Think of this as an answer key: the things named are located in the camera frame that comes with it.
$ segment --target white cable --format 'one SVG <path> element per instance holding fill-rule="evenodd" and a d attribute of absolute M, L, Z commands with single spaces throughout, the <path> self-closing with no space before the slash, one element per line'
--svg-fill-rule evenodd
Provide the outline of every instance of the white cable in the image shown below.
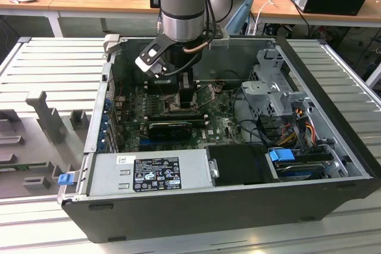
<path fill-rule="evenodd" d="M 267 4 L 275 5 L 274 2 L 272 2 L 271 0 L 268 0 L 268 1 L 261 7 L 261 9 L 259 10 L 258 15 L 257 15 L 257 20 L 255 21 L 255 26 L 254 26 L 253 36 L 255 36 L 255 34 L 257 34 L 257 30 L 258 30 L 258 20 L 260 19 L 260 15 L 261 15 L 261 12 L 262 12 L 263 8 L 265 8 L 265 6 L 266 6 Z"/>
<path fill-rule="evenodd" d="M 255 36 L 255 34 L 257 34 L 257 30 L 258 30 L 258 20 L 260 19 L 260 15 L 261 15 L 261 12 L 262 12 L 263 8 L 265 8 L 265 6 L 266 6 L 267 4 L 275 5 L 275 3 L 274 3 L 273 1 L 268 0 L 268 1 L 261 7 L 261 9 L 259 10 L 258 15 L 257 15 L 257 20 L 255 21 L 255 26 L 254 26 L 253 36 Z"/>

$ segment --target table leg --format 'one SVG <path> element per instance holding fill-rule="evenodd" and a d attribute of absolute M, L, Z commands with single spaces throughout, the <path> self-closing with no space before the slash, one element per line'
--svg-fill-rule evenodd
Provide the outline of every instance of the table leg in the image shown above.
<path fill-rule="evenodd" d="M 310 25 L 310 31 L 307 33 L 307 38 L 312 38 L 316 25 Z"/>
<path fill-rule="evenodd" d="M 373 74 L 370 75 L 370 77 L 366 81 L 366 84 L 370 88 L 373 88 L 373 86 L 375 86 L 380 79 L 381 79 L 381 64 L 376 68 Z"/>
<path fill-rule="evenodd" d="M 102 27 L 102 32 L 108 32 L 108 29 L 107 29 L 107 23 L 106 23 L 106 19 L 105 18 L 101 18 L 101 27 Z"/>
<path fill-rule="evenodd" d="M 52 11 L 47 15 L 50 26 L 52 27 L 54 37 L 63 37 L 63 33 L 60 26 L 60 17 L 57 12 Z"/>

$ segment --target barcode sticker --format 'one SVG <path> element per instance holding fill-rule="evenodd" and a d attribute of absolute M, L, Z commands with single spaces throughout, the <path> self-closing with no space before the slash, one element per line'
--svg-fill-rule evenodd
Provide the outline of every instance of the barcode sticker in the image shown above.
<path fill-rule="evenodd" d="M 118 156 L 117 157 L 117 165 L 120 164 L 133 164 L 136 156 Z"/>

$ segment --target sticker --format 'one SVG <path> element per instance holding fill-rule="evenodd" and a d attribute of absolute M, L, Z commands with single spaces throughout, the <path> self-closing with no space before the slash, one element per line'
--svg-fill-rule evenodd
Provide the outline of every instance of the sticker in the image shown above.
<path fill-rule="evenodd" d="M 181 189 L 179 157 L 135 159 L 135 156 L 120 156 L 120 158 L 125 157 L 134 157 L 133 190 L 135 192 Z"/>
<path fill-rule="evenodd" d="M 118 156 L 117 165 L 120 164 L 133 164 L 133 161 L 136 159 L 136 156 Z"/>

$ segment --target aluminum profile table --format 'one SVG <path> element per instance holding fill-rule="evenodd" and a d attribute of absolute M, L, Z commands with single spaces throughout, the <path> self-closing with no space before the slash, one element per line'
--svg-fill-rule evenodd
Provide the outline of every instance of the aluminum profile table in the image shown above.
<path fill-rule="evenodd" d="M 29 92 L 43 90 L 48 107 L 61 116 L 74 109 L 91 115 L 106 61 L 103 38 L 21 38 L 0 65 L 1 109 L 35 117 L 25 99 Z"/>

